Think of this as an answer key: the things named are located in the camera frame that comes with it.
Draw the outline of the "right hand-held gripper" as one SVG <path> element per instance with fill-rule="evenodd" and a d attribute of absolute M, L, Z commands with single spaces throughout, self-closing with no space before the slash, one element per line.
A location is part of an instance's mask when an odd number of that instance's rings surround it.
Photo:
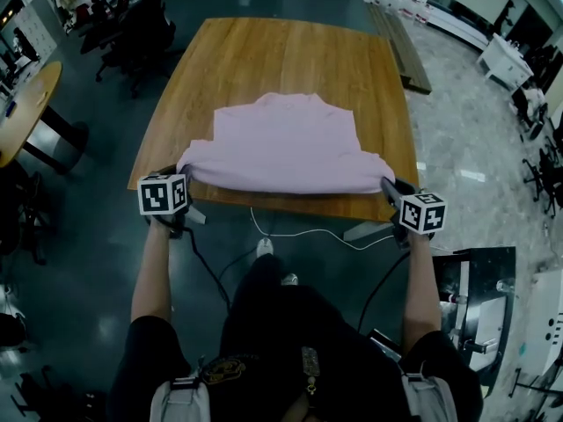
<path fill-rule="evenodd" d="M 401 249 L 408 247 L 408 234 L 432 238 L 444 229 L 447 202 L 436 193 L 420 193 L 420 188 L 401 178 L 395 183 L 381 179 L 381 189 L 387 203 L 396 209 L 391 217 L 393 235 Z"/>

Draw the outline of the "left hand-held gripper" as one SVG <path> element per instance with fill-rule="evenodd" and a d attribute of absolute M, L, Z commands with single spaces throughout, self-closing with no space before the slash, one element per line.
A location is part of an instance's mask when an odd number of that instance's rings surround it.
<path fill-rule="evenodd" d="M 188 209 L 193 204 L 191 180 L 189 164 L 180 170 L 172 164 L 137 181 L 140 215 L 148 225 L 162 222 L 170 230 L 170 239 L 180 239 L 184 233 L 193 235 L 193 230 L 185 225 Z"/>

